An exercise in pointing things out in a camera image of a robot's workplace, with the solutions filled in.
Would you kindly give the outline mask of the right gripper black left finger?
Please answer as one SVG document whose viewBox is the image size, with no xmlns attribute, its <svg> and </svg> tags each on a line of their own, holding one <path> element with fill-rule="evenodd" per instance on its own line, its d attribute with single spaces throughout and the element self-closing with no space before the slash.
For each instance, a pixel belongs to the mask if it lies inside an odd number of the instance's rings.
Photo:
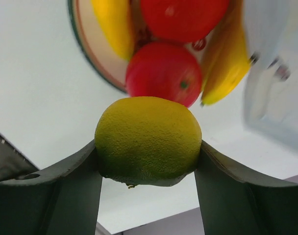
<svg viewBox="0 0 298 235">
<path fill-rule="evenodd" d="M 34 173 L 0 182 L 0 235 L 93 235 L 102 177 L 94 141 Z"/>
</svg>

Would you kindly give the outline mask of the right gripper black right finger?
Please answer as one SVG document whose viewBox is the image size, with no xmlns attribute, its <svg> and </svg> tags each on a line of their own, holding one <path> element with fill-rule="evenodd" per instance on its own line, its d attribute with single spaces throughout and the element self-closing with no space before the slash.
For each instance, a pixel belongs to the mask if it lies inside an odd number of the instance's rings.
<svg viewBox="0 0 298 235">
<path fill-rule="evenodd" d="M 202 142 L 195 179 L 207 235 L 298 235 L 298 184 L 253 170 Z"/>
</svg>

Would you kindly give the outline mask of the green fake fruit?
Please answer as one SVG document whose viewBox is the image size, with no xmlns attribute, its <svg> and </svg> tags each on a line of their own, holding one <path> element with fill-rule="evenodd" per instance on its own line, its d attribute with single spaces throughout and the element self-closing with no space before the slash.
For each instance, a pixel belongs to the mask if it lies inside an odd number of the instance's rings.
<svg viewBox="0 0 298 235">
<path fill-rule="evenodd" d="M 201 139 L 200 125 L 185 106 L 156 97 L 123 98 L 96 126 L 99 172 L 130 188 L 171 187 L 196 170 Z"/>
</svg>

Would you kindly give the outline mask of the light blue plastic bag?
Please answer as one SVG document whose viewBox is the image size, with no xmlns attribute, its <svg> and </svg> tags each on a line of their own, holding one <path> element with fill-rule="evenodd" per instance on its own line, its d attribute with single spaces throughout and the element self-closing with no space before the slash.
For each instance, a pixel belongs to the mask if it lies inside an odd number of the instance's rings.
<svg viewBox="0 0 298 235">
<path fill-rule="evenodd" d="M 298 0 L 247 0 L 244 122 L 298 151 Z"/>
</svg>

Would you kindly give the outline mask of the yellow fake lemon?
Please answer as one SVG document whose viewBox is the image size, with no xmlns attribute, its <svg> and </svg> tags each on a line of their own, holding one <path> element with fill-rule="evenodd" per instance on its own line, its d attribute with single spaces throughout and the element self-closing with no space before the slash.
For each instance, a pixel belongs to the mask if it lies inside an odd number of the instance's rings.
<svg viewBox="0 0 298 235">
<path fill-rule="evenodd" d="M 213 105 L 240 83 L 251 67 L 243 21 L 244 2 L 231 0 L 201 60 L 202 105 Z"/>
</svg>

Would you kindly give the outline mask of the red fake pepper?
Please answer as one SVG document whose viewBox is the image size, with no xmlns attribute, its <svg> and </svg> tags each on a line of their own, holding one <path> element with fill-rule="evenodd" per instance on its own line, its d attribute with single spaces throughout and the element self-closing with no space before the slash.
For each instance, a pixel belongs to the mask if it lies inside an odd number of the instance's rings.
<svg viewBox="0 0 298 235">
<path fill-rule="evenodd" d="M 125 88 L 130 96 L 154 96 L 191 107 L 199 97 L 203 77 L 196 58 L 185 48 L 151 42 L 128 63 Z"/>
</svg>

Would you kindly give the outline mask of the red fake apple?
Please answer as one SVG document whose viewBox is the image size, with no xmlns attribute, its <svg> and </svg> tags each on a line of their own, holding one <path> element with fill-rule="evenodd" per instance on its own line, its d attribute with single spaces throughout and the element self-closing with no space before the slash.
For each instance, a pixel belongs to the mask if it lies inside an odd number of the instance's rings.
<svg viewBox="0 0 298 235">
<path fill-rule="evenodd" d="M 154 36 L 181 43 L 204 38 L 220 22 L 228 0 L 142 0 L 141 12 Z"/>
</svg>

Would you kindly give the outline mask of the yellow fake banana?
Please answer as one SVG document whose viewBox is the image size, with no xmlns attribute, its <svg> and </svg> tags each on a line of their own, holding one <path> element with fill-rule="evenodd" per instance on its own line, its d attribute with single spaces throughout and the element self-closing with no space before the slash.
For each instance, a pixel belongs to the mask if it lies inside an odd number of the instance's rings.
<svg viewBox="0 0 298 235">
<path fill-rule="evenodd" d="M 108 43 L 120 58 L 129 61 L 136 42 L 130 1 L 93 0 L 91 4 Z"/>
</svg>

